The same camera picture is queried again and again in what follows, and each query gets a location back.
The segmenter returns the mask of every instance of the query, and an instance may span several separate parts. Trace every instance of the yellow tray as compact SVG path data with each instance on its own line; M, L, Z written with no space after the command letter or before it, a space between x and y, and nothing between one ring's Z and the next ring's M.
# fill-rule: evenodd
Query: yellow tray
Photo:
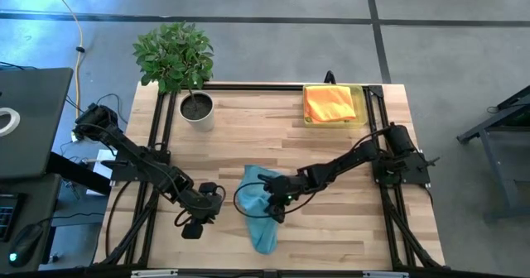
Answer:
M364 101L364 93L363 93L363 86L360 84L337 84L338 86L342 87L348 87L351 91L351 98L354 102L354 111L355 111L355 120L346 120L346 121L340 121L340 122L323 122L323 123L313 123L308 122L304 117L302 113L302 117L304 118L304 123L306 124L306 127L313 127L313 128L359 128L364 126L367 121L367 113L366 113L366 103ZM311 86L322 86L322 84L304 84L304 98L306 98L306 87ZM304 112L306 111L306 102L304 103Z

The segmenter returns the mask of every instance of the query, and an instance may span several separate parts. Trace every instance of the potted plant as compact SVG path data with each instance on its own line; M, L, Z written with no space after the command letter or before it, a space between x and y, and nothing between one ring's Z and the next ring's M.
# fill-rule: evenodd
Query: potted plant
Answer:
M193 128L205 132L214 127L214 102L207 93L192 91L202 89L203 83L213 78L214 49L203 33L195 29L195 23L163 24L138 36L133 46L136 63L144 73L142 85L157 81L161 93L187 89L179 113Z

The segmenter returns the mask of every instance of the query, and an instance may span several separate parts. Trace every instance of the green leaves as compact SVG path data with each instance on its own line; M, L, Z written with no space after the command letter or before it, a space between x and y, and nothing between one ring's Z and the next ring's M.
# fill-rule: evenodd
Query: green leaves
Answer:
M157 81L160 92L178 93L182 85L202 89L204 82L213 77L214 48L195 24L162 24L159 29L138 36L132 47L144 73L142 85Z

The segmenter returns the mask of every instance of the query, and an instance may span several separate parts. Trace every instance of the yellow cable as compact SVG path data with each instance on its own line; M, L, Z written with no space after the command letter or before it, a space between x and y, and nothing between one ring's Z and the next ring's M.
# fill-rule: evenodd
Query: yellow cable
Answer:
M77 20L77 16L72 11L70 6L66 3L65 0L61 0L65 6L70 10L70 14L75 20L75 23L77 24L77 27L79 28L79 47L83 48L83 30L81 30L80 22ZM75 62L75 104L78 108L80 108L80 63L81 63L81 51L77 50L77 61ZM78 118L80 116L80 111L78 109L75 110L75 118Z

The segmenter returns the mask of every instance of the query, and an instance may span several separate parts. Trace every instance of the folded towel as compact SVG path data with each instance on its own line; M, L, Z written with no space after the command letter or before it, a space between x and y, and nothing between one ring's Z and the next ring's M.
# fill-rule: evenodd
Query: folded towel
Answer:
M355 119L349 87L323 85L306 87L304 118L309 122L339 122Z
M257 165L246 165L241 185L253 182L263 182L258 175L266 175L273 178L278 177L276 171L266 170ZM268 206L268 198L271 195L263 190L263 185L250 185L238 192L239 205L245 213L255 216L267 215L263 210ZM278 223L272 218L250 218L245 217L250 240L257 252L271 254L277 245Z

